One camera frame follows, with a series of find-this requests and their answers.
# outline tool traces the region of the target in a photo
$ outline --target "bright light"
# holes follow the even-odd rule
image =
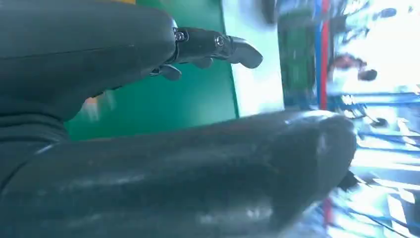
[[[400,189],[408,189],[408,190],[420,190],[420,185],[403,183],[403,182],[394,182],[389,180],[382,180],[382,179],[373,179],[378,184],[385,186],[385,187],[395,187]]]

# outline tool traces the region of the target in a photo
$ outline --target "robotic hand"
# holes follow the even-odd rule
[[[176,50],[171,59],[154,69],[150,76],[162,75],[177,80],[181,72],[171,63],[191,62],[199,68],[210,67],[213,59],[258,67],[263,56],[246,40],[199,28],[174,28]]]
[[[243,39],[177,27],[165,12],[113,1],[3,0],[0,22],[3,115],[66,121],[105,90],[150,75],[179,79],[174,63],[255,68],[263,59]]]

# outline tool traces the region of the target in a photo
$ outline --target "white wall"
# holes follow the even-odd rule
[[[256,69],[232,65],[239,115],[283,110],[277,26],[264,22],[259,0],[222,0],[226,33],[244,38],[264,57]]]

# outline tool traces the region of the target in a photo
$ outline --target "red stripe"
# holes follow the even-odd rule
[[[322,12],[328,12],[329,10],[329,0],[322,1]],[[329,21],[325,21],[322,25],[322,56],[321,56],[321,105],[320,108],[323,110],[327,109],[327,96],[326,96],[326,83],[327,83],[327,66],[328,66],[328,41],[329,41]]]

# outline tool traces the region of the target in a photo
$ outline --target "person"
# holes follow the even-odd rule
[[[340,54],[334,57],[327,67],[327,95],[339,95],[346,92],[352,82],[374,81],[377,77],[377,71],[367,69],[367,65],[365,61],[351,54]],[[316,95],[316,85],[314,85],[313,91]]]

